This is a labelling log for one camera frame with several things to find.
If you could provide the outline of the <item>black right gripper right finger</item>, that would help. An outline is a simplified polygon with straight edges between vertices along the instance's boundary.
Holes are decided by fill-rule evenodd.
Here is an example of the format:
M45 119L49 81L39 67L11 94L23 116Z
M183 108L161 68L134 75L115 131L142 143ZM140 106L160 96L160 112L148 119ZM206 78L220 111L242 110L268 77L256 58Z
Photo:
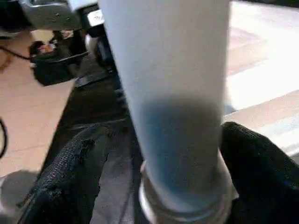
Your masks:
M220 152L238 197L228 224L297 224L299 166L266 136L235 122L221 125Z

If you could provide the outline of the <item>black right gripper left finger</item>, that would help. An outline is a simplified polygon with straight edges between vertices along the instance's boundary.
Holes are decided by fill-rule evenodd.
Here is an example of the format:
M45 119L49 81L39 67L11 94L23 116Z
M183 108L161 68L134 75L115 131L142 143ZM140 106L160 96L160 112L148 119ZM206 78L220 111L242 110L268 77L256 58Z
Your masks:
M69 140L19 205L18 223L89 223L113 136L112 128L94 125Z

